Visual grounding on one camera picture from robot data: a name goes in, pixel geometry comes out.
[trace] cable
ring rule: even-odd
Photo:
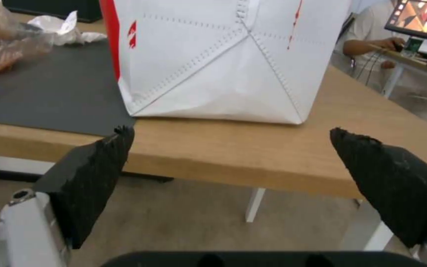
[[[363,70],[368,65],[368,63],[370,62],[370,60],[373,59],[373,57],[376,56],[376,54],[378,54],[379,52],[382,52],[384,50],[386,50],[386,49],[381,48],[380,50],[375,51],[372,56],[370,56],[370,58],[367,60],[367,62],[365,63],[365,65],[363,65],[363,67],[360,70],[360,73],[358,74],[358,76],[355,78],[356,80],[358,80],[360,78],[361,74],[363,73]]]
[[[368,73],[368,77],[367,77],[367,81],[365,83],[365,86],[368,86],[368,81],[370,81],[370,76],[371,76],[371,73],[373,71],[373,67],[375,67],[375,64],[377,63],[378,59],[380,59],[381,56],[383,56],[383,52],[380,55],[377,56],[377,58],[375,59],[375,61],[371,65],[371,69],[370,69],[370,71]]]
[[[424,96],[408,95],[408,97],[410,97],[410,98],[420,98],[420,99],[427,100],[427,98],[425,98]]]

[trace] red stripe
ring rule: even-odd
[[[112,51],[113,67],[115,69],[115,77],[120,79],[120,51],[118,51],[120,39],[120,22],[116,14],[114,0],[100,0],[103,19],[105,20],[106,32],[108,41],[110,42],[110,50]]]
[[[291,31],[291,35],[289,36],[288,50],[291,46],[291,40],[293,39],[293,36],[294,36],[294,30],[296,29],[296,24],[298,23],[299,16],[301,15],[302,2],[303,2],[303,0],[301,0],[299,2],[298,10],[296,10],[295,19],[294,19],[294,23],[293,23],[293,30]]]

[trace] black foam gripper pad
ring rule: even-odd
[[[332,145],[363,196],[407,246],[427,237],[427,164],[402,147],[382,144],[340,128]]]
[[[61,232],[72,248],[81,247],[113,193],[134,139],[131,127],[69,151],[34,185],[50,201]]]

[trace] black object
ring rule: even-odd
[[[117,183],[134,139],[132,127],[72,149],[34,185],[50,196],[54,214],[72,248],[81,247]]]
[[[427,53],[418,52],[419,56],[423,59],[427,59]]]
[[[0,74],[0,124],[107,136],[133,126],[108,41],[54,47]]]
[[[102,267],[426,267],[412,258],[387,252],[139,252]]]
[[[164,184],[166,182],[170,182],[174,180],[174,178],[172,177],[157,176],[157,175],[150,175],[150,174],[136,174],[136,173],[125,172],[125,171],[122,171],[120,176],[130,177],[135,179],[153,180],[153,181],[159,182],[160,184]],[[42,177],[41,174],[27,174],[27,173],[17,172],[17,171],[0,170],[0,180],[5,180],[5,181],[36,182],[41,177]]]
[[[335,150],[360,192],[407,246],[427,237],[427,164],[401,147],[335,128]]]
[[[404,48],[403,45],[397,44],[396,42],[393,42],[393,46],[395,47],[395,51],[397,51],[398,53],[403,51],[403,48]]]
[[[77,10],[79,22],[96,22],[102,18],[98,0],[2,0],[3,5],[16,13],[29,15],[50,15],[65,19]]]
[[[337,41],[335,43],[338,43],[340,38],[342,38],[342,36],[350,29],[350,27],[355,21],[355,17],[356,17],[355,13],[349,14],[349,16],[347,17],[347,20],[345,20],[345,22],[342,24],[342,28],[340,29],[339,36],[337,37]]]

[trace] hand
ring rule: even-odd
[[[383,63],[381,63],[381,68],[382,69],[390,69],[390,68],[394,68],[395,67],[395,62],[393,61],[385,61]]]
[[[402,38],[398,38],[398,37],[391,37],[388,39],[372,41],[371,43],[376,45],[376,46],[379,46],[381,48],[384,48],[384,49],[396,51],[395,44],[397,44],[399,46],[404,46],[405,40],[403,40]]]

